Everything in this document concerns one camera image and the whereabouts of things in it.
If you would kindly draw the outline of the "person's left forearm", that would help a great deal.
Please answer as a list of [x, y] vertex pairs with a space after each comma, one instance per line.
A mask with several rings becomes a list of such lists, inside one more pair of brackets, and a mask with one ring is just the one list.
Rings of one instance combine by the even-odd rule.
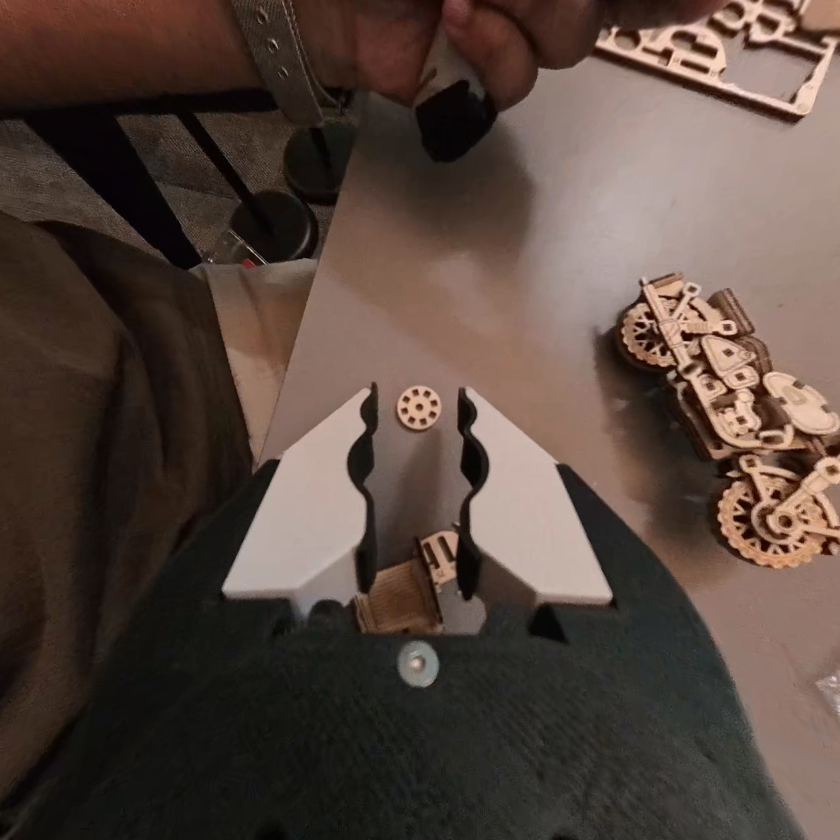
[[230, 2], [1, 2], [2, 113], [263, 87]]

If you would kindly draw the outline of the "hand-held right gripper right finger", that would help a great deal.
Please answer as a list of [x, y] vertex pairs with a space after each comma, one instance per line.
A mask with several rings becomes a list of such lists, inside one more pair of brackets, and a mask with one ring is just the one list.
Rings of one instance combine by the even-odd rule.
[[485, 607], [608, 606], [613, 591], [559, 463], [471, 387], [458, 391], [457, 581]]

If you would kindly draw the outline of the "person's left hand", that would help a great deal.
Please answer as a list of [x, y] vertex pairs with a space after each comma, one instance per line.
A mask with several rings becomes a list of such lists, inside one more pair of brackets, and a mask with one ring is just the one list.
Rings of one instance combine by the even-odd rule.
[[300, 1], [299, 33], [326, 88], [410, 104], [442, 28], [500, 111], [525, 99], [540, 69], [587, 57], [607, 5], [589, 1]]

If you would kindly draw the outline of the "black chair base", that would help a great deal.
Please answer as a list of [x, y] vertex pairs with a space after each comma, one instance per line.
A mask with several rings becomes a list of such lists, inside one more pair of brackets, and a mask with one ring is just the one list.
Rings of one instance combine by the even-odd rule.
[[80, 106], [27, 112], [23, 122], [121, 219], [175, 266], [198, 266], [200, 255], [119, 122], [124, 114], [175, 116], [239, 200], [225, 230], [229, 261], [255, 265], [314, 255], [319, 226], [312, 205], [336, 204], [356, 127], [333, 119], [294, 129], [281, 173], [289, 192], [253, 192], [200, 120], [183, 102], [157, 107]]

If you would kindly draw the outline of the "stacked wooden part sheets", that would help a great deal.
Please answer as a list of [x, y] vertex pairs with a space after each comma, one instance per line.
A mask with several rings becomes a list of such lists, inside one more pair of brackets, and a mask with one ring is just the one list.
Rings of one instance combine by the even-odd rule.
[[[837, 1], [733, 1], [694, 24], [604, 29], [595, 53], [786, 122], [809, 115], [838, 55]], [[742, 51], [774, 49], [811, 68], [786, 97], [728, 78], [728, 43]]]

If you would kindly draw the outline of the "round wooden gear disc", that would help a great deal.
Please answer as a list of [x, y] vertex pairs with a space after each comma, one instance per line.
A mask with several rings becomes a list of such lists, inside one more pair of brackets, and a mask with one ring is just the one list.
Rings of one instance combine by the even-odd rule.
[[395, 404], [395, 417], [407, 431], [421, 433], [432, 428], [443, 412], [442, 402], [434, 389], [427, 385], [410, 385]]

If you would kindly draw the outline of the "wooden spaceship model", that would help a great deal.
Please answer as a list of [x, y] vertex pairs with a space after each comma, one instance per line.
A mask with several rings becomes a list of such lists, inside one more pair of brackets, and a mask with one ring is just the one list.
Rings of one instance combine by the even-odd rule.
[[457, 580], [459, 525], [414, 541], [408, 560], [378, 570], [371, 590], [353, 599], [353, 618], [363, 634], [475, 635], [487, 611], [467, 601]]

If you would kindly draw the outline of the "grey desk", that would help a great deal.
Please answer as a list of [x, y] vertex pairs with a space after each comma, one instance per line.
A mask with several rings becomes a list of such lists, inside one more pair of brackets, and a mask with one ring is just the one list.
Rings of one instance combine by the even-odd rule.
[[[458, 394], [559, 463], [606, 606], [486, 607], [475, 635], [279, 636], [224, 690], [270, 730], [289, 838], [838, 838], [838, 556], [731, 553], [657, 374], [615, 341], [638, 282], [729, 288], [773, 366], [838, 413], [838, 58], [796, 124], [588, 58], [543, 70], [474, 150], [431, 162], [370, 95], [262, 451], [372, 383], [377, 557], [459, 522]], [[427, 385], [443, 412], [405, 430]]]

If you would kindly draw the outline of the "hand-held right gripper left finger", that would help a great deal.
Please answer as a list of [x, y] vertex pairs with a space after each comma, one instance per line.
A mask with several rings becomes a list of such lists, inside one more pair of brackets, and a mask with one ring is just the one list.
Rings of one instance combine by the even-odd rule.
[[378, 422], [372, 383], [283, 453], [227, 573], [226, 600], [285, 601], [305, 620], [370, 591], [377, 538], [366, 481]]

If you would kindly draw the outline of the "wooden motorcycle model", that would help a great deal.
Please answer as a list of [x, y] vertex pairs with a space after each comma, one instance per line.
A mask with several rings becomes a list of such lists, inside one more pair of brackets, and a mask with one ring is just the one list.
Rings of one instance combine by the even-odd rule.
[[838, 556], [839, 418], [776, 369], [732, 289], [703, 297], [672, 273], [638, 282], [614, 328], [624, 358], [659, 376], [675, 420], [728, 482], [713, 506], [731, 553], [776, 570]]

